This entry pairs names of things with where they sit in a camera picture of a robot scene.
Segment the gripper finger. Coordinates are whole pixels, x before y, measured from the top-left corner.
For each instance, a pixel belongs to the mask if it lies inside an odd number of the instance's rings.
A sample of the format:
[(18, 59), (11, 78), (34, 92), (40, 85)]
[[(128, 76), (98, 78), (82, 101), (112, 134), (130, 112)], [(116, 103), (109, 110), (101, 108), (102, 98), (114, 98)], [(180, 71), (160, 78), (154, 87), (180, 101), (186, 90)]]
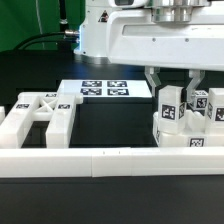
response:
[(158, 76), (159, 73), (160, 73), (159, 67), (151, 67), (151, 66), (145, 67), (144, 74), (151, 86), (151, 93), (153, 97), (156, 96), (156, 88), (161, 85), (161, 81)]
[(188, 86), (186, 87), (186, 102), (191, 103), (193, 101), (196, 88), (198, 87), (198, 85), (202, 82), (202, 80), (205, 77), (205, 71), (190, 69), (188, 74), (189, 74), (189, 78), (191, 79), (191, 81), (189, 82)]

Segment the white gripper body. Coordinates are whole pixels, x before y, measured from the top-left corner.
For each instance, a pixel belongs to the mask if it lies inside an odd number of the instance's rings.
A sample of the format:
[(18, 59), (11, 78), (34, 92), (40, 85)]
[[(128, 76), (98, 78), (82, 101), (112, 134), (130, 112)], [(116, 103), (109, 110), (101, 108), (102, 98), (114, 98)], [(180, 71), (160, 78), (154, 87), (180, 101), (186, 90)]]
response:
[(224, 0), (108, 0), (113, 63), (224, 71)]

